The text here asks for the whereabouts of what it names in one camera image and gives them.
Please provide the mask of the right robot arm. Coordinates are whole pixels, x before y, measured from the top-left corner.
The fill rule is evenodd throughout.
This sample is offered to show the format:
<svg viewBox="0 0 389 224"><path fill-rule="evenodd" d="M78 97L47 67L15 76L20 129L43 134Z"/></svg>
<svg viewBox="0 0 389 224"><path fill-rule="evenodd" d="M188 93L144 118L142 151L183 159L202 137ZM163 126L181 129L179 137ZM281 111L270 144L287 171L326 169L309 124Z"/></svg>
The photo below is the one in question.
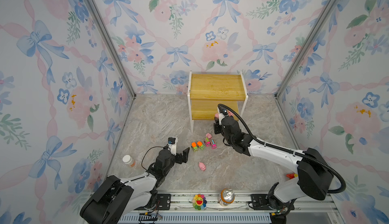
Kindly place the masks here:
<svg viewBox="0 0 389 224"><path fill-rule="evenodd" d="M259 201L258 208L279 210L288 207L294 199L308 196L315 200L324 200L329 193L334 174L323 165L303 157L310 156L324 163L324 159L316 150L295 151L256 139L242 132L238 121L232 116L216 114L214 133L222 134L223 141L240 154L269 160L297 174L293 179L275 183L268 194Z"/></svg>

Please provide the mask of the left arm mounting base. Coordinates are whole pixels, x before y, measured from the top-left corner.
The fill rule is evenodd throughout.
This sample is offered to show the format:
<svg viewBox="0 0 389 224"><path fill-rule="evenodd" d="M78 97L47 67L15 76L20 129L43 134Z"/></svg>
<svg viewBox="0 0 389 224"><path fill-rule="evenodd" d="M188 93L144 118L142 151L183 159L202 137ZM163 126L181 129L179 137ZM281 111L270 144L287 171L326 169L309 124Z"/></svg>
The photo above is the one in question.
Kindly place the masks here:
<svg viewBox="0 0 389 224"><path fill-rule="evenodd" d="M153 195L150 202L143 207L139 207L136 210L152 211L152 210L170 210L171 206L171 194L157 194Z"/></svg>

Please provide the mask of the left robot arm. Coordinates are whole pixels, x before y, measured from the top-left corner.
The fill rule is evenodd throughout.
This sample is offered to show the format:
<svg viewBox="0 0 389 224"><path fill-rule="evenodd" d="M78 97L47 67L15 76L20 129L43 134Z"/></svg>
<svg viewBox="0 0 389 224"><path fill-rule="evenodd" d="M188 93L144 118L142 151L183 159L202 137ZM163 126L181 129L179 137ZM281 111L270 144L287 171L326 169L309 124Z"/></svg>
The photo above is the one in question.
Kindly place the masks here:
<svg viewBox="0 0 389 224"><path fill-rule="evenodd" d="M155 209L157 188L175 164L187 163L189 150L173 154L165 146L144 174L122 179L108 176L81 208L81 218L88 224L117 224L122 215L138 208Z"/></svg>

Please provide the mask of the right arm mounting base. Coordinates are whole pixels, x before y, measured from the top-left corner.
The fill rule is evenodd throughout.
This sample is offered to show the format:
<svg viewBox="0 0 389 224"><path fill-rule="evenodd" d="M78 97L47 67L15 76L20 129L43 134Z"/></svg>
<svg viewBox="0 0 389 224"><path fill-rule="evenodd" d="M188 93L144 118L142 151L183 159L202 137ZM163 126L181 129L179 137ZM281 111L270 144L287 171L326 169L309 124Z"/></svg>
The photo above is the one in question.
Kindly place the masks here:
<svg viewBox="0 0 389 224"><path fill-rule="evenodd" d="M275 212L286 212L294 210L294 204L290 202L281 203L274 198L268 198L267 194L251 194L251 201L248 202L250 208L254 210L270 210Z"/></svg>

